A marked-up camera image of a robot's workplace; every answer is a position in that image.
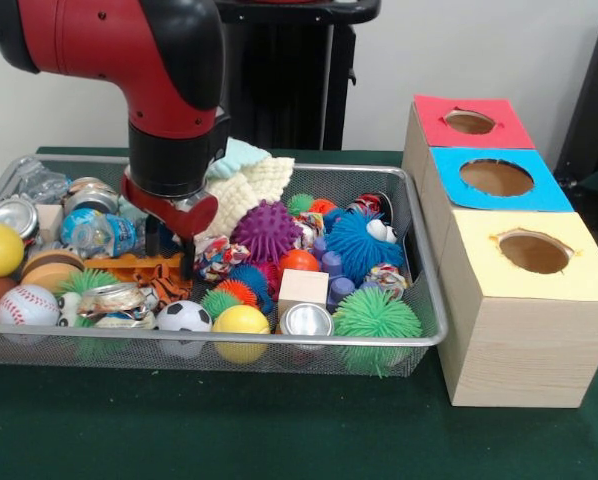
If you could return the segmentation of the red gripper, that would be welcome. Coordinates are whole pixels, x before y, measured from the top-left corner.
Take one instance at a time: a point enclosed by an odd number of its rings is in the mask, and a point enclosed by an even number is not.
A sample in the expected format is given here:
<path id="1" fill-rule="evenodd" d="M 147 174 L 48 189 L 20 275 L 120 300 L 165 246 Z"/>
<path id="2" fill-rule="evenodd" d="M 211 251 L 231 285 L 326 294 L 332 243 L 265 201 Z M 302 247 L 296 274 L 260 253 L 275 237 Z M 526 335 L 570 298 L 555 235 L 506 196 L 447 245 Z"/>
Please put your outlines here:
<path id="1" fill-rule="evenodd" d="M 152 215 L 145 220 L 145 253 L 155 257 L 160 253 L 160 225 L 168 227 L 181 240 L 183 256 L 180 275 L 185 281 L 193 279 L 196 246 L 194 237 L 205 231 L 214 220 L 218 199 L 204 188 L 192 196 L 171 199 L 152 195 L 139 188 L 125 170 L 121 180 L 123 196 L 139 210 Z"/>

